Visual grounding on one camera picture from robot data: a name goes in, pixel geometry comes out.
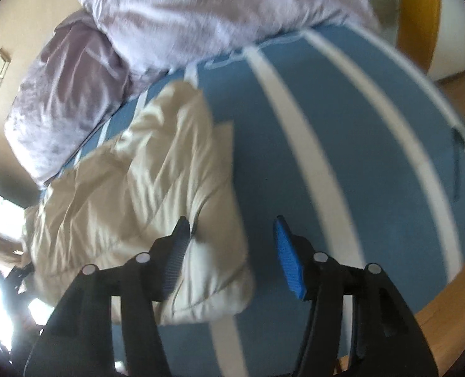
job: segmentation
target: beige wall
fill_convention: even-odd
[[[435,81],[465,70],[465,0],[441,0],[437,45],[428,75]]]
[[[0,195],[17,204],[32,204],[38,192],[12,154],[4,137],[4,121],[29,64],[55,26],[78,9],[76,0],[0,1],[0,49],[11,59],[0,88]]]

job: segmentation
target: window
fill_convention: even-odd
[[[0,234],[12,239],[20,239],[25,222],[23,208],[0,196]]]

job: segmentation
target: cream duvet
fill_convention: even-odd
[[[84,265],[122,265],[186,216],[194,235],[175,291],[155,303],[156,320],[206,322],[242,311],[254,282],[224,132],[200,91],[172,82],[125,132],[55,179],[25,214],[25,257],[40,299],[55,305]],[[114,320],[119,314],[114,301]]]

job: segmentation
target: white stripe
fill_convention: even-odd
[[[210,322],[209,327],[222,377],[248,377],[234,316]]]
[[[147,102],[147,95],[148,94],[149,94],[148,89],[144,90],[140,94],[138,100],[136,101],[136,108],[135,108],[135,112],[133,113],[133,119],[131,121],[133,121],[139,115],[141,110],[145,107],[145,103]]]
[[[80,158],[81,158],[81,154],[82,154],[82,148],[79,149],[76,153],[76,156],[74,158],[74,166],[77,165],[77,163],[79,162]]]
[[[195,88],[199,86],[198,67],[196,64],[189,64],[185,67],[184,80]]]
[[[362,36],[365,40],[369,41],[372,45],[380,49],[386,56],[388,56],[395,64],[397,64],[411,79],[423,90],[424,94],[432,101],[435,107],[439,110],[442,116],[445,118],[447,124],[450,127],[457,127],[458,131],[462,134],[465,139],[465,125],[460,120],[457,112],[453,109],[452,105],[444,97],[444,95],[438,90],[438,88],[421,72],[416,65],[414,65],[404,55],[400,54],[392,46],[387,44],[376,35],[372,34],[367,30],[360,29],[356,26],[350,26],[349,28]]]
[[[100,131],[100,137],[98,138],[98,143],[96,147],[99,147],[105,142],[105,137],[107,136],[108,125],[110,124],[110,119],[105,122]]]
[[[339,263],[365,267],[358,233],[342,189],[326,154],[283,79],[264,55],[254,47],[243,50],[287,137],[304,178],[313,206],[320,218],[330,254]],[[351,337],[353,307],[344,302],[347,338]]]
[[[447,279],[452,281],[462,268],[463,254],[449,201],[423,145],[393,102],[346,54],[317,32],[305,30],[302,34],[355,85],[402,147],[428,201],[442,247]]]

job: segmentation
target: bed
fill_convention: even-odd
[[[413,312],[465,263],[465,124],[414,65],[360,29],[317,26],[190,65],[125,103],[63,170],[126,129],[171,80],[234,126],[233,183],[257,291],[241,314],[165,326],[173,375],[291,371],[309,312],[286,286],[272,222],[340,263],[378,262]],[[342,341],[347,341],[345,302]],[[114,350],[123,360],[119,327]]]

